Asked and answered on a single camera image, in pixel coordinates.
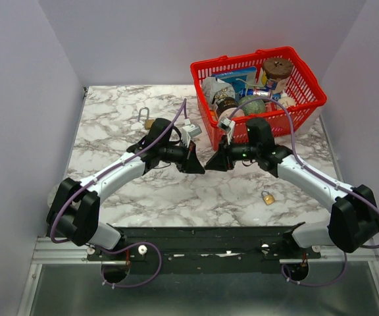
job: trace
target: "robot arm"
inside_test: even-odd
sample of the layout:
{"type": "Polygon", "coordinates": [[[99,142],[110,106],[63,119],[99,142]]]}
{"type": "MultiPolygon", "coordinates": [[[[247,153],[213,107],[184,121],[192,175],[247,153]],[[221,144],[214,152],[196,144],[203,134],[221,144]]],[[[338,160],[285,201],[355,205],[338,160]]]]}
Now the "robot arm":
{"type": "Polygon", "coordinates": [[[169,130],[156,145],[143,153],[143,149],[152,144],[169,124],[169,120],[156,119],[148,135],[130,146],[127,152],[113,164],[80,181],[74,181],[71,178],[62,181],[46,219],[49,226],[54,223],[63,205],[75,192],[97,179],[108,169],[113,169],[89,186],[77,197],[75,203],[68,206],[57,226],[57,231],[77,246],[89,243],[111,250],[118,244],[122,235],[108,224],[99,222],[99,207],[110,195],[127,182],[143,176],[155,168],[160,161],[175,163],[180,172],[204,174],[205,170],[195,153],[195,143],[191,140],[191,137],[198,135],[201,129],[198,125],[191,124],[189,120],[186,120],[182,134],[177,128],[174,128],[180,136],[179,141],[171,142],[169,140],[172,133],[172,130],[169,130]],[[140,156],[135,157],[127,164],[118,168],[114,167],[140,152],[142,153],[140,156]]]}
{"type": "Polygon", "coordinates": [[[229,131],[232,129],[230,121],[221,122],[219,126],[226,131],[226,135],[223,135],[218,151],[205,165],[206,170],[227,171],[234,168],[236,161],[255,161],[264,171],[301,188],[330,212],[329,221],[296,225],[288,234],[294,246],[307,248],[313,245],[335,245],[351,253],[379,232],[379,216],[376,212],[338,189],[353,189],[376,205],[369,188],[363,185],[353,188],[308,166],[337,186],[331,187],[313,176],[305,170],[307,164],[304,161],[301,161],[302,165],[298,163],[292,150],[274,143],[271,127],[265,119],[252,118],[247,121],[248,142],[245,143],[229,141],[228,135],[232,135],[232,131],[229,131]]]}

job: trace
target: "red plastic basket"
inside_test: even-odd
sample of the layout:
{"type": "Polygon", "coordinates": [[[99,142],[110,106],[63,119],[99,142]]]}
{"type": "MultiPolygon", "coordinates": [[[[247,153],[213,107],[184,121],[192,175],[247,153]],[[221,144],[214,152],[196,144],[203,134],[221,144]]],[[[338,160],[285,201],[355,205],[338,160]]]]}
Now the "red plastic basket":
{"type": "MultiPolygon", "coordinates": [[[[290,107],[288,111],[293,120],[293,126],[297,130],[302,123],[311,115],[317,107],[324,105],[327,97],[318,85],[313,72],[307,64],[298,56],[292,47],[280,47],[274,49],[258,49],[254,54],[237,57],[221,56],[208,61],[198,61],[191,64],[191,73],[194,79],[195,90],[197,92],[198,108],[203,117],[204,125],[210,137],[210,142],[214,150],[218,149],[218,143],[223,135],[223,131],[217,127],[217,121],[213,112],[209,109],[207,101],[201,89],[204,78],[211,74],[226,70],[236,70],[249,66],[257,67],[257,77],[261,65],[265,59],[271,57],[282,57],[289,59],[294,67],[290,75],[286,92],[296,100],[296,107],[290,107]]],[[[236,127],[234,130],[234,141],[237,143],[246,142],[247,129],[245,122],[251,117],[264,117],[271,125],[274,137],[290,134],[289,120],[283,110],[267,112],[248,117],[235,118],[236,127]]]]}

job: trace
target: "can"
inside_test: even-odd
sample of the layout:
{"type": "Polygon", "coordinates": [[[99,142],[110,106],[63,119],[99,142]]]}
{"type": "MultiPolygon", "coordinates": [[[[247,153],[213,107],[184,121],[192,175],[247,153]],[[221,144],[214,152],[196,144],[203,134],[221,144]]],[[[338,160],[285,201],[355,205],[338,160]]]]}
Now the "can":
{"type": "MultiPolygon", "coordinates": [[[[233,97],[225,97],[223,100],[221,100],[219,103],[215,103],[214,105],[214,112],[217,117],[217,121],[220,122],[222,117],[227,117],[232,113],[237,107],[238,102],[233,97]]],[[[235,117],[243,117],[243,111],[239,109],[236,111],[235,117]]]]}
{"type": "Polygon", "coordinates": [[[245,97],[247,95],[256,95],[258,97],[271,97],[272,92],[267,89],[241,89],[240,97],[245,97]]]}

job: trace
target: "white marble table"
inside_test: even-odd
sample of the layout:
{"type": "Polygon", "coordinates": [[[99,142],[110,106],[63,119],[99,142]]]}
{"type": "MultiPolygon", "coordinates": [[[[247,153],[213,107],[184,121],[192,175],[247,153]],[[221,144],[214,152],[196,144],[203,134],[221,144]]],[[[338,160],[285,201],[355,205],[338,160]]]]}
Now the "white marble table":
{"type": "MultiPolygon", "coordinates": [[[[68,175],[79,180],[116,161],[147,131],[137,121],[141,107],[150,117],[172,119],[187,98],[188,114],[203,133],[195,142],[204,165],[213,155],[193,86],[91,87],[84,106],[68,175]]],[[[183,125],[183,115],[176,125],[183,125]]],[[[276,142],[288,147],[285,138],[276,142]]],[[[335,177],[319,121],[296,141],[297,152],[312,166],[335,177]]],[[[294,185],[275,179],[257,165],[238,163],[229,172],[182,174],[175,166],[152,170],[128,183],[101,206],[100,219],[115,226],[261,226],[322,221],[328,212],[294,185]],[[265,205],[261,191],[276,199],[265,205]]]]}

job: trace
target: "white wall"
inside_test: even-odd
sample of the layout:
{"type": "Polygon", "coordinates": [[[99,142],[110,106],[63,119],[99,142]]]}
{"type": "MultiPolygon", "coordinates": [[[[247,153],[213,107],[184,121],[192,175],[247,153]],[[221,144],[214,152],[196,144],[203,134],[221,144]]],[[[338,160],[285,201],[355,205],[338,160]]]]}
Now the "white wall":
{"type": "Polygon", "coordinates": [[[83,89],[36,0],[0,0],[0,315],[15,315],[83,89]]]}
{"type": "Polygon", "coordinates": [[[322,87],[328,96],[322,115],[341,173],[370,186],[379,206],[379,1],[366,2],[322,87]]]}
{"type": "Polygon", "coordinates": [[[293,46],[321,78],[365,0],[39,0],[87,85],[191,83],[190,64],[293,46]]]}

